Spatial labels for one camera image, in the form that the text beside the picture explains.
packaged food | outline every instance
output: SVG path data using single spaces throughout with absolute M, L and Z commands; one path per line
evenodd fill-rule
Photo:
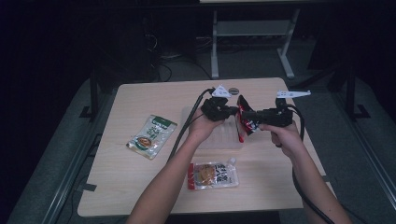
M 239 95 L 238 101 L 236 103 L 238 105 L 238 112 L 235 115 L 237 120 L 237 129 L 239 135 L 239 141 L 243 143 L 246 136 L 251 135 L 252 133 L 256 132 L 259 129 L 259 122 L 250 120 L 250 119 L 242 119 L 242 112 L 244 111 L 254 111 L 248 101 L 244 98 L 243 95 Z
M 126 146 L 152 160 L 175 130 L 177 124 L 169 119 L 150 115 L 140 130 Z
M 226 163 L 212 161 L 191 163 L 187 173 L 189 189 L 232 188 L 239 185 L 235 158 Z

black cable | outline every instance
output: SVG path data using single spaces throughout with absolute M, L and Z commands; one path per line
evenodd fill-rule
M 161 82 L 167 82 L 167 81 L 169 81 L 169 80 L 171 79 L 171 77 L 172 77 L 172 69 L 171 69 L 170 67 L 166 66 L 166 65 L 163 64 L 163 63 L 160 63 L 159 66 L 162 66 L 162 67 L 168 69 L 168 71 L 169 71 L 169 77 L 168 77 L 166 80 L 163 80 L 163 78 L 161 77 L 161 73 L 158 72 L 158 79 L 159 79 L 159 81 L 161 81 Z
M 95 136 L 94 139 L 93 139 L 93 143 L 92 143 L 92 145 L 91 145 L 91 148 L 90 148 L 90 150 L 88 151 L 87 156 L 85 157 L 83 163 L 85 163 L 85 161 L 87 160 L 88 157 L 95 157 L 95 156 L 96 156 L 96 153 L 95 153 L 95 154 L 92 154 L 92 152 L 93 152 L 94 149 L 96 149 L 97 147 L 99 147 L 100 140 L 102 139 L 102 135 L 103 135 L 102 133 L 97 133 L 97 134 L 96 134 L 96 136 Z
M 82 182 L 85 178 L 87 178 L 87 177 L 88 177 L 88 175 L 84 175 L 84 176 L 78 181 L 78 184 L 77 184 L 76 188 L 78 188 L 78 186 L 81 184 L 81 182 Z M 73 210 L 74 210 L 74 196 L 75 196 L 75 193 L 76 193 L 76 189 L 73 189 L 73 192 L 72 192 L 72 195 L 71 195 L 71 214 L 70 214 L 69 218 L 67 219 L 67 222 L 66 222 L 67 224 L 70 223 L 70 220 L 72 219 L 73 214 L 74 214 Z
M 235 54 L 240 51 L 244 51 L 250 48 L 249 43 L 247 42 L 246 46 L 243 46 L 242 43 L 235 41 L 234 38 L 224 38 L 218 41 L 218 52 L 222 54 Z
M 193 119 L 193 120 L 189 123 L 189 126 L 190 126 L 196 119 L 200 118 L 202 115 L 200 115 L 200 116 L 196 117 L 195 119 Z
M 343 206 L 343 208 L 344 208 L 345 210 L 347 210 L 348 213 L 352 214 L 352 215 L 353 215 L 355 218 L 357 218 L 361 223 L 368 224 L 368 222 L 367 222 L 366 220 L 364 220 L 362 217 L 356 215 L 354 212 L 352 212 L 352 211 L 351 211 L 349 208 L 347 208 L 345 205 L 341 204 L 341 206 Z
M 305 122 L 302 113 L 300 110 L 295 106 L 295 105 L 286 105 L 286 107 L 291 107 L 294 109 L 294 112 L 298 115 L 300 118 L 300 138 L 302 141 L 304 141 L 304 129 L 305 129 Z M 291 170 L 292 178 L 293 178 L 293 183 L 294 187 L 297 189 L 297 192 L 300 194 L 301 198 L 303 201 L 318 215 L 320 216 L 326 223 L 333 224 L 334 222 L 326 216 L 319 208 L 317 208 L 309 199 L 308 197 L 304 194 L 303 190 L 301 189 L 300 184 L 297 181 L 297 177 L 294 173 L 294 169 Z
M 211 50 L 212 47 L 212 38 L 211 37 L 207 37 L 205 39 L 208 39 L 208 41 L 206 41 L 204 44 L 200 44 L 197 43 L 197 47 L 195 49 L 195 51 L 197 53 L 207 53 Z
M 203 91 L 201 93 L 201 95 L 199 95 L 197 101 L 195 102 L 194 107 L 192 108 L 189 116 L 186 119 L 186 122 L 184 122 L 184 125 L 181 128 L 180 133 L 177 136 L 177 140 L 176 140 L 176 142 L 174 144 L 174 147 L 172 148 L 171 154 L 169 155 L 168 161 L 170 161 L 172 159 L 172 157 L 175 155 L 175 153 L 177 151 L 178 144 L 180 143 L 181 137 L 183 136 L 184 132 L 186 132 L 187 128 L 192 123 L 192 121 L 191 121 L 192 116 L 195 114 L 195 111 L 197 110 L 197 108 L 198 108 L 199 104 L 201 103 L 202 99 L 204 98 L 204 94 L 207 93 L 207 92 L 213 92 L 214 90 L 215 90 L 214 88 L 207 89 L 207 90 Z
M 199 68 L 201 68 L 201 70 L 204 71 L 204 73 L 209 78 L 209 80 L 213 80 L 212 76 L 210 76 L 209 73 L 207 73 L 206 70 L 200 64 L 198 64 L 196 62 L 191 62 L 191 61 L 188 61 L 188 60 L 177 60 L 177 61 L 168 60 L 168 61 L 166 61 L 166 63 L 193 63 L 196 66 L 198 66 Z

gray carpet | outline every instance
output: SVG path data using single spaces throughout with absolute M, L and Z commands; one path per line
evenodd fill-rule
M 284 75 L 276 53 L 278 44 L 276 41 L 264 41 L 260 46 L 235 53 L 221 53 L 219 78 L 282 77 L 290 86 L 317 72 L 306 69 L 315 45 L 314 40 L 294 40 L 291 43 L 288 55 L 296 75 L 293 80 L 288 80 Z M 185 62 L 186 60 L 180 58 L 166 64 L 172 70 L 169 81 L 208 79 L 207 73 L 210 72 L 208 52 L 197 55 L 197 63 L 200 66 Z M 160 68 L 160 74 L 163 79 L 170 75 L 165 67 Z M 329 77 L 325 77 L 308 87 L 312 95 L 297 98 L 295 103 L 305 117 L 306 129 L 330 178 L 332 187 L 339 201 L 367 223 L 395 223 L 395 210 L 364 153 L 361 141 L 354 134 L 350 121 L 341 107 L 345 90 L 339 93 L 327 91 L 328 80 Z M 79 217 L 76 212 L 81 196 L 78 185 L 87 179 L 94 160 L 94 143 L 100 140 L 98 134 L 102 133 L 105 128 L 106 118 L 116 93 L 117 90 L 111 94 L 99 92 L 100 112 L 98 117 L 90 122 L 89 119 L 79 118 L 82 108 L 90 105 L 89 81 L 87 80 L 81 86 L 8 223 L 44 223 L 43 220 L 60 224 L 124 222 L 125 217 L 86 218 Z M 375 154 L 389 172 L 390 178 L 396 180 L 396 166 L 393 162 L 396 148 L 396 125 L 378 104 L 370 87 L 359 79 L 357 79 L 356 104 L 364 105 L 371 118 L 359 119 L 354 125 L 362 129 Z M 48 213 L 51 202 L 59 197 L 60 191 L 64 190 L 60 184 L 64 182 L 64 174 L 73 164 L 71 163 L 73 157 L 79 150 L 82 150 L 84 155 L 91 153 L 91 156 L 84 160 L 84 165 L 80 170 L 75 167 L 78 176 L 75 181 L 73 178 L 74 187 L 66 195 L 67 200 L 63 202 L 63 209 L 59 211 L 59 216 L 52 217 Z M 283 210 L 279 214 L 282 224 L 306 223 L 302 209 Z M 355 223 L 362 223 L 352 215 L 351 218 Z

hand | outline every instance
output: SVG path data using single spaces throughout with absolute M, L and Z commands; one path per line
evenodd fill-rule
M 279 146 L 281 145 L 283 153 L 289 158 L 296 150 L 304 148 L 303 141 L 300 138 L 296 123 L 293 123 L 285 128 L 271 126 L 268 124 L 261 124 L 262 131 L 270 131 L 272 142 Z
M 200 107 L 192 116 L 192 123 L 189 128 L 189 137 L 193 137 L 199 142 L 204 142 L 212 131 L 223 122 L 224 120 L 212 121 L 208 119 Z

metal frame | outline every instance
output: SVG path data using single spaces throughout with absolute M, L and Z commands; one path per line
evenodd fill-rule
M 366 156 L 367 161 L 369 162 L 375 177 L 377 178 L 379 184 L 381 185 L 382 189 L 384 190 L 385 194 L 387 195 L 390 203 L 392 204 L 393 208 L 396 210 L 396 185 L 393 180 L 390 178 L 387 170 L 383 166 L 380 159 L 377 157 L 375 150 L 364 136 L 361 127 L 359 126 L 356 120 L 350 117 L 348 111 L 344 108 L 344 100 L 340 93 L 333 93 L 332 97 L 334 101 L 337 103 L 337 106 L 340 108 L 344 120 L 349 125 L 350 130 L 354 133 L 355 137 L 358 139 L 359 143 L 361 144 L 361 149 Z
M 212 37 L 212 78 L 219 78 L 219 62 L 217 54 L 218 36 L 236 35 L 283 35 L 286 37 L 282 48 L 277 49 L 287 78 L 294 78 L 287 52 L 294 33 L 294 28 L 300 14 L 300 9 L 294 10 L 291 20 L 286 21 L 218 21 L 218 14 L 213 13 L 213 37 Z
M 99 123 L 94 122 L 93 119 L 97 118 L 97 120 L 106 119 L 106 113 L 103 109 L 99 110 L 98 106 L 98 97 L 97 97 L 97 87 L 96 87 L 96 79 L 94 77 L 94 73 L 92 73 L 92 78 L 90 80 L 91 85 L 91 103 L 92 103 L 92 113 L 91 116 L 87 118 L 91 118 L 88 124 L 87 130 L 83 134 L 83 137 L 78 145 L 78 150 L 76 150 L 73 159 L 70 161 L 69 167 L 64 174 L 64 178 L 60 183 L 59 187 L 55 191 L 55 195 L 52 198 L 52 202 L 49 205 L 46 215 L 44 216 L 41 223 L 56 223 L 59 215 L 62 212 L 65 202 L 67 201 L 68 196 L 73 190 L 73 185 L 75 180 L 80 172 L 82 165 L 87 157 L 87 153 L 89 153 L 90 145 L 92 141 L 95 139 L 95 132 L 98 130 Z M 104 97 L 102 100 L 102 104 L 106 105 L 109 101 L 109 97 Z

